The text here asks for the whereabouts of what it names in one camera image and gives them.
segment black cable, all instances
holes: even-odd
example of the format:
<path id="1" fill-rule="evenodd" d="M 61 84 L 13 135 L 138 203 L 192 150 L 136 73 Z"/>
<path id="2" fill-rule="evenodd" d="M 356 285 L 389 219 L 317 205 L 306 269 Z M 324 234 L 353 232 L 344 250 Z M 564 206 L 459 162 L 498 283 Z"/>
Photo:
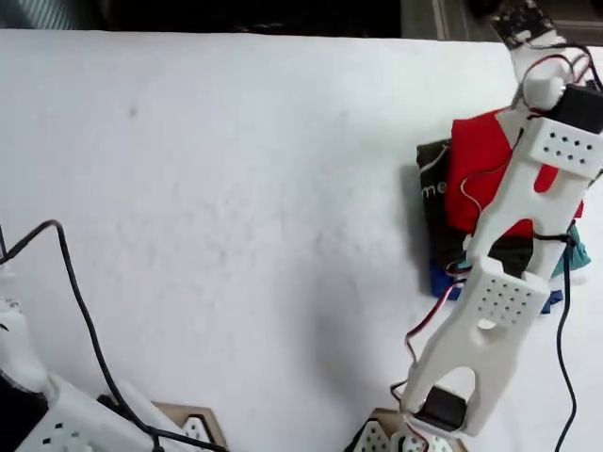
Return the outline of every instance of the black cable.
<path id="1" fill-rule="evenodd" d="M 2 225 L 0 225 L 0 252 L 2 252 L 2 257 L 7 255 L 7 242 L 4 241 L 4 233 L 2 232 Z"/>
<path id="2" fill-rule="evenodd" d="M 577 44 L 575 42 L 559 42 L 557 44 L 550 44 L 550 45 L 543 45 L 543 46 L 529 44 L 529 48 L 535 49 L 535 50 L 546 50 L 546 49 L 579 49 L 579 50 L 581 50 L 590 59 L 588 67 L 591 70 L 591 72 L 593 73 L 593 79 L 595 81 L 596 88 L 599 91 L 603 91 L 603 82 L 601 82 L 601 77 L 599 77 L 599 74 L 596 71 L 595 61 L 593 60 L 593 54 L 591 54 L 591 51 L 589 50 L 589 48 L 586 45 Z"/>
<path id="3" fill-rule="evenodd" d="M 562 317 L 559 320 L 559 327 L 557 328 L 557 358 L 559 359 L 559 368 L 562 370 L 563 379 L 565 380 L 565 385 L 567 386 L 567 391 L 569 392 L 569 396 L 572 399 L 572 411 L 569 417 L 567 418 L 567 422 L 565 422 L 565 426 L 563 426 L 563 430 L 561 435 L 559 436 L 559 440 L 557 440 L 555 452 L 561 451 L 563 441 L 565 441 L 567 432 L 572 427 L 574 419 L 576 418 L 576 413 L 578 412 L 578 401 L 576 400 L 576 393 L 574 393 L 572 381 L 569 379 L 569 375 L 567 374 L 567 368 L 565 367 L 565 359 L 563 358 L 562 349 L 563 327 L 565 326 L 565 321 L 567 320 L 567 316 L 569 315 L 569 310 L 571 308 L 571 284 L 569 280 L 569 263 L 571 248 L 572 246 L 570 244 L 567 244 L 567 246 L 565 247 L 565 251 L 563 252 L 563 286 L 565 290 L 565 302 L 563 305 Z"/>
<path id="4" fill-rule="evenodd" d="M 122 393 L 117 387 L 111 372 L 106 364 L 105 355 L 101 350 L 101 345 L 98 340 L 98 335 L 96 333 L 96 328 L 94 327 L 94 322 L 92 321 L 92 317 L 90 316 L 90 312 L 88 311 L 88 307 L 82 298 L 82 294 L 79 290 L 79 286 L 77 284 L 77 279 L 75 277 L 75 272 L 73 271 L 72 258 L 69 253 L 69 248 L 67 247 L 67 239 L 65 238 L 65 231 L 63 226 L 56 221 L 55 219 L 49 219 L 44 221 L 38 227 L 36 227 L 33 231 L 19 240 L 10 250 L 5 252 L 0 258 L 0 266 L 5 264 L 6 262 L 14 259 L 34 238 L 36 238 L 42 231 L 55 227 L 57 229 L 58 235 L 58 244 L 60 245 L 60 251 L 63 256 L 63 261 L 65 263 L 65 268 L 67 270 L 67 275 L 69 277 L 69 282 L 71 284 L 73 295 L 75 296 L 75 301 L 77 302 L 77 306 L 79 307 L 82 316 L 84 317 L 84 321 L 86 322 L 86 327 L 88 328 L 88 333 L 90 335 L 90 340 L 92 342 L 92 348 L 94 349 L 94 354 L 96 355 L 96 359 L 98 361 L 99 366 L 101 367 L 101 372 L 103 373 L 103 377 L 105 377 L 106 385 L 109 388 L 109 391 L 115 398 L 116 402 L 120 406 L 120 408 L 126 413 L 127 418 L 140 430 L 142 430 L 147 435 L 151 436 L 154 441 L 154 450 L 153 452 L 161 452 L 162 447 L 159 444 L 158 438 L 166 438 L 169 440 L 174 440 L 178 443 L 190 444 L 196 447 L 200 447 L 206 450 L 212 450 L 215 452 L 228 452 L 228 449 L 222 447 L 221 445 L 206 443 L 204 441 L 194 440 L 184 435 L 180 435 L 171 431 L 162 430 L 160 428 L 155 428 L 152 426 L 146 425 L 140 418 L 134 413 L 132 408 L 128 405 L 125 399 L 122 396 Z"/>

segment white plastic part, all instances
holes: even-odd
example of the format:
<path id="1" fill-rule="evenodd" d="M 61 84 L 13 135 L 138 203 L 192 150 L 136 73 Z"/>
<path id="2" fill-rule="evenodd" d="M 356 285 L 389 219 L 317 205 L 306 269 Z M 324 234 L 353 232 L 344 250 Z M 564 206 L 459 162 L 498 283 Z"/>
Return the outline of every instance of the white plastic part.
<path id="1" fill-rule="evenodd" d="M 136 426 L 52 376 L 48 413 L 16 452 L 150 452 L 153 441 Z M 163 444 L 166 452 L 179 452 Z"/>
<path id="2" fill-rule="evenodd" d="M 563 88 L 570 80 L 561 77 L 532 78 L 524 81 L 523 94 L 525 102 L 530 108 L 548 111 L 562 98 Z"/>
<path id="3" fill-rule="evenodd" d="M 543 165 L 556 167 L 559 173 L 548 192 L 536 193 L 534 182 Z M 458 367 L 469 367 L 476 375 L 475 390 L 456 433 L 480 433 L 513 376 L 519 348 L 549 296 L 548 280 L 565 245 L 535 240 L 521 279 L 505 274 L 501 263 L 487 254 L 523 218 L 532 219 L 538 234 L 563 234 L 601 166 L 600 136 L 543 118 L 528 122 L 498 192 L 481 214 L 469 243 L 467 258 L 473 269 L 461 298 L 409 371 L 401 407 L 414 427 L 450 435 L 426 426 L 413 413 L 440 379 Z M 496 325 L 482 330 L 482 319 Z"/>
<path id="4" fill-rule="evenodd" d="M 162 430 L 173 431 L 174 433 L 185 435 L 185 432 L 182 428 L 176 426 L 168 416 L 166 416 L 161 410 L 158 410 L 157 407 L 151 403 L 148 398 L 142 395 L 133 385 L 122 379 L 117 381 L 117 385 L 127 404 L 142 422 L 149 426 L 161 428 Z M 174 449 L 183 452 L 200 450 L 199 447 L 177 443 L 172 440 L 162 439 L 161 444 L 171 444 Z"/>
<path id="5" fill-rule="evenodd" d="M 207 434 L 207 430 L 205 429 L 204 423 L 198 417 L 189 417 L 183 425 L 182 430 L 184 431 L 184 434 L 189 438 L 210 443 L 209 435 Z"/>
<path id="6" fill-rule="evenodd" d="M 454 452 L 454 449 L 450 446 L 448 441 L 439 436 L 427 436 L 425 438 L 430 443 L 430 452 Z M 422 440 L 417 438 L 415 435 L 410 434 L 402 440 L 402 449 L 394 449 L 395 452 L 400 450 L 403 452 L 423 452 L 425 445 Z"/>
<path id="7" fill-rule="evenodd" d="M 19 304 L 4 298 L 0 299 L 0 375 L 31 393 L 41 393 L 48 384 L 48 374 L 31 346 Z"/>
<path id="8" fill-rule="evenodd" d="M 358 438 L 353 452 L 387 452 L 389 438 L 377 421 L 368 421 Z"/>

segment wire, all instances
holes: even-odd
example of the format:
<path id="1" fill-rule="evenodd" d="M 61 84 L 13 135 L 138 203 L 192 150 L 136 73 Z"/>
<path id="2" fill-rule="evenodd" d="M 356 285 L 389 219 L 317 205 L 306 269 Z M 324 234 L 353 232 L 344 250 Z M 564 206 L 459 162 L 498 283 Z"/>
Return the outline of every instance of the wire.
<path id="1" fill-rule="evenodd" d="M 557 328 L 557 358 L 559 360 L 559 368 L 562 370 L 563 379 L 565 380 L 565 385 L 567 386 L 567 391 L 569 392 L 569 396 L 572 400 L 572 411 L 565 422 L 565 426 L 563 426 L 563 430 L 561 435 L 559 436 L 559 440 L 557 440 L 557 445 L 555 446 L 555 452 L 560 452 L 562 449 L 563 441 L 565 441 L 565 437 L 567 436 L 567 432 L 572 427 L 574 423 L 574 419 L 576 418 L 576 413 L 578 412 L 578 401 L 576 400 L 576 393 L 574 392 L 574 387 L 572 386 L 572 381 L 569 378 L 567 373 L 567 368 L 565 367 L 565 359 L 563 358 L 563 348 L 562 348 L 562 336 L 563 336 L 563 327 L 565 326 L 565 321 L 567 320 L 567 316 L 569 315 L 569 310 L 571 308 L 571 283 L 569 279 L 569 265 L 570 265 L 570 245 L 565 247 L 565 251 L 563 252 L 563 286 L 565 289 L 565 304 L 563 305 L 562 317 L 559 320 L 559 327 Z"/>
<path id="2" fill-rule="evenodd" d="M 405 379 L 403 381 L 399 381 L 398 383 L 394 383 L 389 387 L 389 392 L 392 395 L 392 397 L 394 397 L 398 403 L 402 403 L 402 399 L 400 397 L 400 394 L 398 392 L 398 388 L 404 386 L 406 383 L 408 383 L 408 379 Z"/>
<path id="3" fill-rule="evenodd" d="M 442 306 L 444 306 L 444 304 L 448 300 L 448 297 L 450 296 L 450 292 L 452 292 L 452 289 L 454 289 L 455 287 L 463 287 L 463 285 L 464 285 L 464 280 L 461 280 L 461 281 L 455 282 L 448 289 L 446 289 L 446 291 L 444 291 L 444 294 L 442 294 L 442 296 L 435 302 L 432 309 L 427 313 L 427 315 L 425 315 L 423 320 L 421 320 L 418 325 L 416 325 L 414 328 L 412 328 L 410 331 L 408 331 L 406 333 L 406 336 L 404 337 L 404 345 L 408 349 L 408 352 L 411 354 L 411 357 L 413 358 L 413 363 L 416 363 L 418 361 L 418 359 L 416 357 L 415 349 L 413 348 L 413 345 L 411 344 L 411 339 L 413 337 L 415 337 L 416 335 L 418 335 L 420 332 L 422 332 L 425 329 L 425 327 L 427 327 L 430 324 L 430 322 L 433 320 L 433 318 L 435 317 L 437 312 L 442 308 Z"/>
<path id="4" fill-rule="evenodd" d="M 14 259 L 29 243 L 36 238 L 41 232 L 48 228 L 54 227 L 57 230 L 58 235 L 58 244 L 60 245 L 60 251 L 63 256 L 63 261 L 65 263 L 65 268 L 67 270 L 67 276 L 69 277 L 69 282 L 71 284 L 73 295 L 75 296 L 75 301 L 77 302 L 77 306 L 79 307 L 82 316 L 84 317 L 84 321 L 86 322 L 86 327 L 88 328 L 88 333 L 90 335 L 90 340 L 92 342 L 92 348 L 94 349 L 94 354 L 96 355 L 96 359 L 101 368 L 101 372 L 103 373 L 103 377 L 105 377 L 106 385 L 109 388 L 109 391 L 115 398 L 116 402 L 120 406 L 120 408 L 126 413 L 127 418 L 140 430 L 142 430 L 147 435 L 151 436 L 154 442 L 153 452 L 161 452 L 163 448 L 159 444 L 158 438 L 166 438 L 169 440 L 176 441 L 178 443 L 190 444 L 195 447 L 200 447 L 206 450 L 212 450 L 215 452 L 228 452 L 228 449 L 222 447 L 221 445 L 206 443 L 204 441 L 194 440 L 187 436 L 174 433 L 172 431 L 163 430 L 160 428 L 155 428 L 149 426 L 142 422 L 140 418 L 134 413 L 132 408 L 128 405 L 125 399 L 122 396 L 122 393 L 117 387 L 111 372 L 106 364 L 105 355 L 101 350 L 101 345 L 98 340 L 98 335 L 96 333 L 96 328 L 94 327 L 94 323 L 92 321 L 92 317 L 90 316 L 90 312 L 84 299 L 82 298 L 82 294 L 79 290 L 79 286 L 77 283 L 77 279 L 75 277 L 75 272 L 73 270 L 72 258 L 69 253 L 69 248 L 67 246 L 67 239 L 65 237 L 65 231 L 63 226 L 56 221 L 55 219 L 49 219 L 44 221 L 42 224 L 37 226 L 33 231 L 19 240 L 8 252 L 4 253 L 2 258 L 0 258 L 0 266 L 5 264 L 6 262 Z"/>
<path id="5" fill-rule="evenodd" d="M 586 66 L 584 66 L 584 69 L 582 70 L 582 72 L 576 77 L 576 83 L 580 83 L 582 81 L 582 78 L 584 78 L 584 75 L 589 71 L 589 69 L 591 69 L 590 67 L 591 67 L 592 60 L 588 56 L 588 54 L 580 54 L 576 58 L 574 58 L 574 61 L 572 61 L 572 66 L 574 67 L 574 70 L 575 70 L 578 63 L 584 58 L 588 58 L 589 62 L 586 63 Z"/>
<path id="6" fill-rule="evenodd" d="M 593 73 L 593 79 L 595 81 L 596 88 L 599 91 L 603 91 L 603 82 L 601 82 L 601 77 L 599 77 L 598 72 L 596 71 L 595 61 L 593 60 L 593 54 L 586 45 L 577 44 L 575 42 L 560 42 L 557 44 L 545 45 L 545 46 L 536 46 L 530 43 L 527 44 L 530 49 L 533 50 L 548 50 L 548 49 L 579 49 L 588 55 L 590 59 L 589 69 Z"/>
<path id="7" fill-rule="evenodd" d="M 538 108 L 534 108 L 528 104 L 528 101 L 526 99 L 526 93 L 524 91 L 524 88 L 525 88 L 524 85 L 526 83 L 526 78 L 528 78 L 528 74 L 533 69 L 535 69 L 537 66 L 540 66 L 542 63 L 544 63 L 545 61 L 549 61 L 550 59 L 560 59 L 560 60 L 564 61 L 572 73 L 572 82 L 576 83 L 576 71 L 574 68 L 575 63 L 572 63 L 572 61 L 570 61 L 567 56 L 562 55 L 562 54 L 553 54 L 553 55 L 543 56 L 542 58 L 534 61 L 524 72 L 524 76 L 522 77 L 521 82 L 519 83 L 519 87 L 518 87 L 519 97 L 516 97 L 513 100 L 514 105 L 519 101 L 519 99 L 523 99 L 524 103 L 526 104 L 526 107 L 528 108 L 528 110 L 531 113 L 541 113 L 541 110 L 539 110 Z"/>

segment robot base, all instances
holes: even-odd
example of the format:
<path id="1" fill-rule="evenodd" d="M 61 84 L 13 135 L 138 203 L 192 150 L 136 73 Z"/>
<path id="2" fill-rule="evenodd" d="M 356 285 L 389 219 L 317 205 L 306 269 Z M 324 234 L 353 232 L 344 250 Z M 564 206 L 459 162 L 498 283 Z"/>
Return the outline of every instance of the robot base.
<path id="1" fill-rule="evenodd" d="M 430 452 L 468 452 L 460 440 L 424 435 Z M 344 452 L 422 452 L 425 445 L 404 424 L 402 414 L 376 409 Z"/>

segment wooden base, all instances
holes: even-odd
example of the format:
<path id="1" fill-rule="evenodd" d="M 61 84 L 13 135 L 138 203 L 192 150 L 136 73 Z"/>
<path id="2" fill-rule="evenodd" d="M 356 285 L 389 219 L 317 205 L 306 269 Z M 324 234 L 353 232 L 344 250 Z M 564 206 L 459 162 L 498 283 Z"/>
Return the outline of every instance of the wooden base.
<path id="1" fill-rule="evenodd" d="M 370 415 L 370 419 L 377 419 L 383 431 L 387 436 L 391 436 L 399 430 L 399 426 L 403 424 L 402 415 L 395 410 L 386 410 L 384 408 L 377 408 Z M 450 440 L 448 441 L 450 447 L 454 452 L 468 452 L 461 440 Z"/>
<path id="2" fill-rule="evenodd" d="M 226 439 L 224 438 L 220 424 L 218 424 L 218 420 L 210 408 L 188 407 L 186 405 L 172 405 L 169 403 L 157 402 L 154 402 L 154 404 L 178 427 L 182 427 L 189 417 L 199 418 L 204 424 L 211 442 L 221 445 L 222 447 L 227 447 Z"/>

